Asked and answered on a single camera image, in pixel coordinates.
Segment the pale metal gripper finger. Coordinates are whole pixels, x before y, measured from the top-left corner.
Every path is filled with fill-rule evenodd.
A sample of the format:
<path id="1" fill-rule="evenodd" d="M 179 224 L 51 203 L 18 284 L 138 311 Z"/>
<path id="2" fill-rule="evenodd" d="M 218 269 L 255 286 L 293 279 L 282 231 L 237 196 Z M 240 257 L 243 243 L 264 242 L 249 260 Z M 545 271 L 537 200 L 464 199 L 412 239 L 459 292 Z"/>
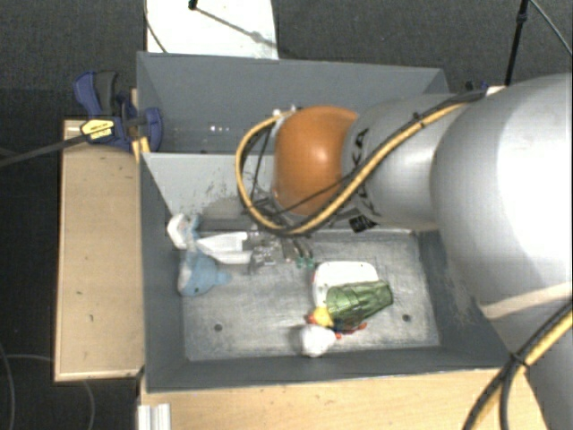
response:
<path id="1" fill-rule="evenodd" d="M 255 247 L 245 251 L 215 252 L 213 258 L 225 265 L 243 265 L 249 274 L 259 273 L 263 268 L 278 264 L 274 254 L 265 247 Z"/>
<path id="2" fill-rule="evenodd" d="M 264 242 L 263 234 L 254 231 L 234 231 L 202 237 L 198 247 L 202 251 L 247 251 Z"/>

